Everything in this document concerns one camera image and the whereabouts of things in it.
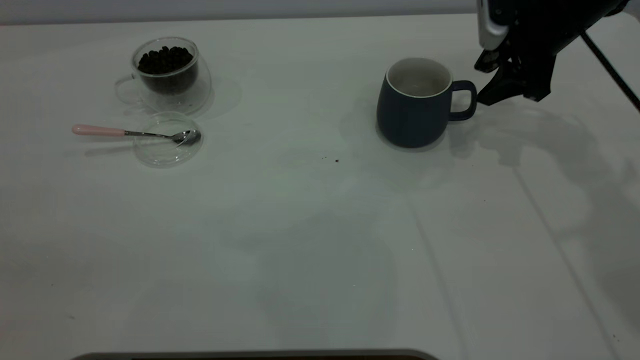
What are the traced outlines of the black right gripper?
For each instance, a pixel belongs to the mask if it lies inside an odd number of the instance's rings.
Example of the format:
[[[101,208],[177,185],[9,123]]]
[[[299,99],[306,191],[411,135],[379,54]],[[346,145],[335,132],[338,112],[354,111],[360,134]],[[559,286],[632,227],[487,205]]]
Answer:
[[[533,101],[548,96],[556,57],[578,36],[578,0],[517,0],[516,5],[509,49],[485,49],[474,64],[481,73],[497,71],[478,93],[478,103],[485,106],[517,96]]]

